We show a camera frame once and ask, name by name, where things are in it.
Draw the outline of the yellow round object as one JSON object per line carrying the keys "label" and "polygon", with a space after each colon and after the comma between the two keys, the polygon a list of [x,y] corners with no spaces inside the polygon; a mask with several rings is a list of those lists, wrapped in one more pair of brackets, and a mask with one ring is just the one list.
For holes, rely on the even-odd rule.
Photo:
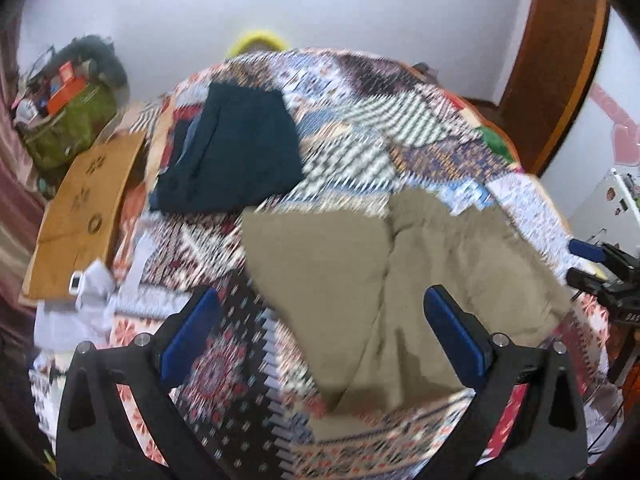
{"label": "yellow round object", "polygon": [[226,53],[226,58],[236,58],[239,55],[255,52],[282,52],[290,48],[290,45],[275,32],[265,29],[254,29],[243,32],[231,45]]}

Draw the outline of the orange box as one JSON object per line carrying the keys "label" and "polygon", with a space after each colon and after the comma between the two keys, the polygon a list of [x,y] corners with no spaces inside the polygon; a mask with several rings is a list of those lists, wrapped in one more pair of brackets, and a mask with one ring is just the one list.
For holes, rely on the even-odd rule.
{"label": "orange box", "polygon": [[60,84],[56,90],[52,90],[47,102],[47,111],[50,115],[58,114],[87,85],[87,79],[76,74],[75,67],[71,62],[64,63],[58,69],[58,79]]}

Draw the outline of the khaki olive pants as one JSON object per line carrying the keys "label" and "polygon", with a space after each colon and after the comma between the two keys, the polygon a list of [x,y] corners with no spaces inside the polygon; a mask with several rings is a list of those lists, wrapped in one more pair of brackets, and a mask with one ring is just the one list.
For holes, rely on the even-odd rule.
{"label": "khaki olive pants", "polygon": [[433,285],[523,346],[541,344],[570,310],[566,289],[496,206],[454,215],[408,188],[382,218],[248,210],[241,231],[248,274],[336,414],[389,412],[460,389],[423,313]]}

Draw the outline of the patchwork patterned bedsheet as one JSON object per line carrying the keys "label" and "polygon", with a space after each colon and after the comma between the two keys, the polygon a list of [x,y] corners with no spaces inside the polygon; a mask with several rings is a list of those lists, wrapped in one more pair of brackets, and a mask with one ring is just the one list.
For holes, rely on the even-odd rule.
{"label": "patchwork patterned bedsheet", "polygon": [[[298,134],[304,177],[292,191],[222,214],[168,214],[150,208],[158,176],[193,136],[213,82],[278,90]],[[607,439],[594,426],[594,395],[605,377],[610,317],[598,300],[567,285],[569,268],[592,262],[568,251],[577,238],[526,174],[508,138],[468,103],[411,67],[349,51],[259,52],[221,62],[183,81],[157,118],[139,118],[128,132],[145,138],[131,170],[105,263],[116,284],[140,285],[142,309],[117,310],[110,344],[126,347],[154,334],[188,303],[194,288],[216,290],[220,319],[204,352],[169,396],[186,426],[220,468],[217,479],[425,479],[422,469],[471,404],[460,389],[393,411],[336,414],[323,400],[292,330],[258,292],[246,268],[245,211],[349,210],[385,217],[390,198],[408,188],[434,194],[450,214],[500,208],[514,229],[566,289],[570,310],[536,346],[567,348],[582,398],[587,466],[571,479],[612,479],[627,467],[625,423]],[[51,375],[34,383],[36,410],[56,459],[58,413],[75,350],[51,352]],[[142,451],[164,459],[131,390],[117,388]],[[516,386],[482,457],[502,450],[525,398]]]}

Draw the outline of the grey plush toy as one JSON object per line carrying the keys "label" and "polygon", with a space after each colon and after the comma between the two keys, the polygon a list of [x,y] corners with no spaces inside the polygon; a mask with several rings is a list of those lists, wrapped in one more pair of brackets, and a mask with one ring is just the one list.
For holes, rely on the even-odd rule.
{"label": "grey plush toy", "polygon": [[128,84],[125,67],[115,53],[114,44],[103,40],[100,36],[87,35],[74,38],[70,44],[55,53],[51,58],[55,70],[64,63],[96,64],[96,76],[102,76],[111,88],[118,89]]}

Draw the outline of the brown wooden door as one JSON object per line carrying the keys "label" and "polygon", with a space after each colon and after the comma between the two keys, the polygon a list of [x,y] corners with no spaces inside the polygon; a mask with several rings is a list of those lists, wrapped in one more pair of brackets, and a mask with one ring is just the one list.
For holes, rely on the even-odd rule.
{"label": "brown wooden door", "polygon": [[532,0],[499,104],[521,165],[539,176],[585,101],[608,24],[608,0]]}

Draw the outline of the folded dark navy pants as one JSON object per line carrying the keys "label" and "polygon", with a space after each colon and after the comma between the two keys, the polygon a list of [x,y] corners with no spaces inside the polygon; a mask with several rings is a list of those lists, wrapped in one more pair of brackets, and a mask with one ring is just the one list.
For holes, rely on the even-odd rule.
{"label": "folded dark navy pants", "polygon": [[292,191],[303,177],[296,125],[282,93],[213,82],[193,136],[158,176],[150,208],[235,212]]}

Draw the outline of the striped pink curtain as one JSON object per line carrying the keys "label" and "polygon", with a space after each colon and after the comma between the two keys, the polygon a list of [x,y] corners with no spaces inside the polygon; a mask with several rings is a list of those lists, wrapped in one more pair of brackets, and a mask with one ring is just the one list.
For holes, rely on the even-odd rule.
{"label": "striped pink curtain", "polygon": [[36,168],[13,127],[17,92],[17,18],[1,26],[1,335],[16,344],[32,341],[35,313],[21,303],[22,285],[43,216]]}

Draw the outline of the brown cardboard box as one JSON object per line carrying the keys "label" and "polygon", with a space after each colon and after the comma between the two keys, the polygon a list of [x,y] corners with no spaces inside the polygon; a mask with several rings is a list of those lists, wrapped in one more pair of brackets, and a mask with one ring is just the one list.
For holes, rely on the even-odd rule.
{"label": "brown cardboard box", "polygon": [[116,136],[76,157],[44,214],[24,297],[70,298],[74,272],[111,261],[122,194],[144,138],[142,131]]}

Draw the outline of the white refrigerator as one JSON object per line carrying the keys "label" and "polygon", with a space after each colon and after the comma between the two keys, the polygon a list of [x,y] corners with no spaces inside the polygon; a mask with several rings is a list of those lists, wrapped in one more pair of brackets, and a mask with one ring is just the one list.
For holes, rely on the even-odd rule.
{"label": "white refrigerator", "polygon": [[573,234],[587,243],[608,243],[639,255],[639,208],[623,176],[608,170],[570,217]]}

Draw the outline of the green fabric storage bag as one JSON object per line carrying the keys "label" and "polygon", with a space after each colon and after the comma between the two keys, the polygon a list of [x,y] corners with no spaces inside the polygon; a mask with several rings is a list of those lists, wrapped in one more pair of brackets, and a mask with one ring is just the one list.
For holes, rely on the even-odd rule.
{"label": "green fabric storage bag", "polygon": [[16,128],[36,168],[46,171],[88,150],[116,110],[110,88],[88,84],[55,115],[32,127],[18,124]]}

